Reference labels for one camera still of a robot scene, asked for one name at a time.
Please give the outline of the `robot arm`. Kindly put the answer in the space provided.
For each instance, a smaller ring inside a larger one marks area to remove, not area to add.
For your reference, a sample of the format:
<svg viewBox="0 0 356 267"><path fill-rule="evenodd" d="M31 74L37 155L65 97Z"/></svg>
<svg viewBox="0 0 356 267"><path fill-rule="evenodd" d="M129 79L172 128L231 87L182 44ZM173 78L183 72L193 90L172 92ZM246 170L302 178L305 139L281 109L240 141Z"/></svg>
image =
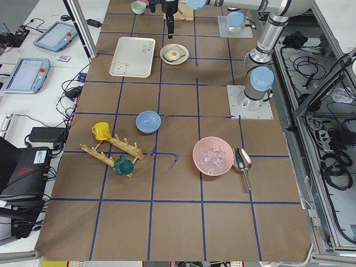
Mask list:
<svg viewBox="0 0 356 267"><path fill-rule="evenodd" d="M193 10L198 10L204 5L208 5L209 1L185 1L187 6ZM178 1L149 1L149 9L151 13L155 13L156 5L160 4L161 9L165 14L166 24L169 38L174 34L174 14L178 12ZM227 24L230 27L240 27L245 22L245 15L239 11L234 11L227 16Z"/></svg>
<svg viewBox="0 0 356 267"><path fill-rule="evenodd" d="M204 6L229 7L269 12L262 33L255 48L246 54L246 86L237 97L238 105L247 111L257 111L266 92L274 81L273 72L266 66L274 52L274 47L289 18L298 16L312 7L314 1L186 1L189 8L201 9Z"/></svg>

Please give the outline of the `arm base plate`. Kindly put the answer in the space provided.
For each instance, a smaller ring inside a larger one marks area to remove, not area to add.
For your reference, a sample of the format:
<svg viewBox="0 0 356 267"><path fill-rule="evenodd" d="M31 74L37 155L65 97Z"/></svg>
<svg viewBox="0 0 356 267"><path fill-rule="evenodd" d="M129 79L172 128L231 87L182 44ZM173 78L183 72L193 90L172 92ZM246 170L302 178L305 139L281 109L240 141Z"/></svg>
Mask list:
<svg viewBox="0 0 356 267"><path fill-rule="evenodd" d="M266 93L261 100L251 100L245 95L245 86L227 85L230 117L232 119L273 120L273 112Z"/></svg>
<svg viewBox="0 0 356 267"><path fill-rule="evenodd" d="M227 16L218 16L219 36L224 38L253 38L253 32L250 26L244 22L241 26L233 27L228 25Z"/></svg>

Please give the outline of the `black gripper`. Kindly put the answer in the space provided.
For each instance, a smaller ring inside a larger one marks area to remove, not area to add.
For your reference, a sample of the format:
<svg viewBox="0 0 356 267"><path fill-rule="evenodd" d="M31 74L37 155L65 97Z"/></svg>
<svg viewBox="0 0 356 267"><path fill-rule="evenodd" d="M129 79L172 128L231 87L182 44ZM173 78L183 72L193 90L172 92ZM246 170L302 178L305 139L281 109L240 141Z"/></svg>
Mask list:
<svg viewBox="0 0 356 267"><path fill-rule="evenodd" d="M174 14L178 12L178 0L163 0L162 11L166 15L168 39L174 36Z"/></svg>
<svg viewBox="0 0 356 267"><path fill-rule="evenodd" d="M156 1L155 0L149 0L149 9L151 13L156 12Z"/></svg>

